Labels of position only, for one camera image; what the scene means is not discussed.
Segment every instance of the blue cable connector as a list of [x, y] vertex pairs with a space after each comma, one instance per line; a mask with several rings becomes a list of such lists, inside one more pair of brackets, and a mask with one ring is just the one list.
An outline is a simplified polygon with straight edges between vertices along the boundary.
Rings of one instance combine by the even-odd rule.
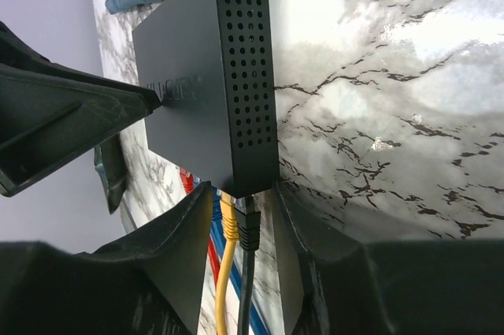
[[[195, 178], [195, 187], [198, 184], [198, 179]], [[217, 194], [216, 188], [213, 189], [212, 225], [210, 227], [210, 236], [213, 239], [213, 244], [215, 245], [217, 254], [222, 259], [224, 248], [226, 247], [226, 238], [224, 237], [224, 230], [222, 228], [221, 198]], [[242, 296], [242, 276], [239, 274], [239, 270], [234, 262], [229, 278], [239, 300]], [[269, 331], [266, 329], [266, 326], [253, 303], [250, 308], [250, 327], [252, 328], [252, 331], [254, 331], [255, 335], [269, 335]]]

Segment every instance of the gray wall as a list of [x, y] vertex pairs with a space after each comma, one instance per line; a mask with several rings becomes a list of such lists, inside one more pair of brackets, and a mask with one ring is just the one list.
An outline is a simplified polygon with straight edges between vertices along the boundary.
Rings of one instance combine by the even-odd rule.
[[[0, 19], [51, 61], [102, 75], [91, 0], [0, 0]], [[91, 152], [13, 198], [0, 196], [0, 241], [45, 240], [78, 252], [123, 234], [119, 213], [108, 215]]]

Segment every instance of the red cable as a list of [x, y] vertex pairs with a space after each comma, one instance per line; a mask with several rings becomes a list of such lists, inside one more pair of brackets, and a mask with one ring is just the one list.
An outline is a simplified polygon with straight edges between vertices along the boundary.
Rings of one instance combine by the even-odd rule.
[[[183, 189], [186, 191], [186, 195], [188, 195], [194, 188], [194, 178], [192, 173], [187, 172], [185, 169], [180, 169], [180, 179], [182, 180]], [[213, 282], [217, 287], [217, 279], [219, 277], [221, 265], [219, 263], [219, 258], [217, 257], [217, 252], [215, 251], [215, 244], [213, 244], [212, 237], [210, 237], [208, 241], [208, 257], [210, 259], [210, 266], [212, 267]]]

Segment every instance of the ventilation grille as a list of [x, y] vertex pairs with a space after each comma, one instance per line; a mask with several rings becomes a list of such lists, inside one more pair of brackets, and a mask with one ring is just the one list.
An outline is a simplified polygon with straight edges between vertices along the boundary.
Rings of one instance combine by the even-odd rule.
[[276, 147], [268, 0], [217, 1], [233, 144]]

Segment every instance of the marble surface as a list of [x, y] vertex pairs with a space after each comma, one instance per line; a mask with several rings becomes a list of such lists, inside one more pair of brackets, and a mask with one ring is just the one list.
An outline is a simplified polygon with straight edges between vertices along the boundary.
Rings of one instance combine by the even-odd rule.
[[[501, 237], [502, 0], [269, 1], [281, 173], [293, 192], [362, 239]], [[104, 2], [94, 0], [104, 74], [137, 84], [131, 31], [152, 7], [110, 16]], [[183, 189], [176, 167], [147, 150], [142, 121], [121, 139], [124, 204], [141, 225]], [[282, 334], [267, 204], [255, 298]], [[213, 294], [208, 272], [199, 333], [215, 333]]]

